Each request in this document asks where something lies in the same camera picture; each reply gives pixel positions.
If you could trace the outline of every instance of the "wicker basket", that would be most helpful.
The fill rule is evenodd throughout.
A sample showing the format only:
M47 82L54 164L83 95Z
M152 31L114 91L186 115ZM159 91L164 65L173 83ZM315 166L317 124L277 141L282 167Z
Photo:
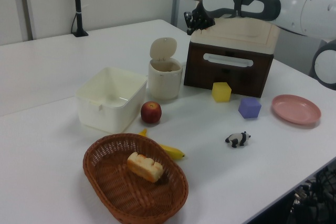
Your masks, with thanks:
M156 183L127 168L127 158L133 152L162 164L164 173ZM86 151L83 168L100 200L124 224L163 223L181 209L188 196L188 182L181 168L159 144L138 134L97 140Z

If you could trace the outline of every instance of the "white table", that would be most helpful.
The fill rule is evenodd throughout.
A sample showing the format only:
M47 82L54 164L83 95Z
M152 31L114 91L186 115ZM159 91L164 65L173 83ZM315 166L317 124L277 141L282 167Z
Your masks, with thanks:
M174 58L186 61L190 37L162 20L0 47L1 223L118 223L82 169L87 148L108 133L80 124L74 93L106 66L146 74L159 37L174 37ZM271 101L285 93L318 105L320 122L276 117ZM334 91L274 60L257 119L239 114L241 98L216 103L210 90L182 85L178 99L161 102L148 137L186 153L178 164L189 183L186 204L167 223L248 222L335 159ZM138 116L126 132L144 127ZM225 143L241 131L252 135L245 147Z

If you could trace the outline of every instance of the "purple hexagonal block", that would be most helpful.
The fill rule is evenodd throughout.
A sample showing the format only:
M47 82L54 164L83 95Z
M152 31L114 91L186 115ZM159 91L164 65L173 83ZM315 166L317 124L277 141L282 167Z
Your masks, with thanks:
M261 104L254 97L243 98L240 101L238 111L243 118L257 118L261 109Z

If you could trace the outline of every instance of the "bread slice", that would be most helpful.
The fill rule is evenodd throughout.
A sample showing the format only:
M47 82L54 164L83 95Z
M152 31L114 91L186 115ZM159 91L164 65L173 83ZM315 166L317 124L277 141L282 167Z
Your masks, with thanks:
M127 159L127 167L138 176L156 182L163 174L163 167L153 159L145 157L137 152L133 152Z

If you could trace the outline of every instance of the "toy panda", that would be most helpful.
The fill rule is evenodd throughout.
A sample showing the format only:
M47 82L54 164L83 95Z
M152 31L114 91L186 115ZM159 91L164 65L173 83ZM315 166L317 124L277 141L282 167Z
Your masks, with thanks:
M239 142L240 146L244 146L244 143L246 142L246 140L250 139L250 135L246 133L246 131L244 131L243 133L235 133L235 134L231 134L226 140L226 143L229 143L230 141L232 142L232 147L233 148L237 148L237 144Z

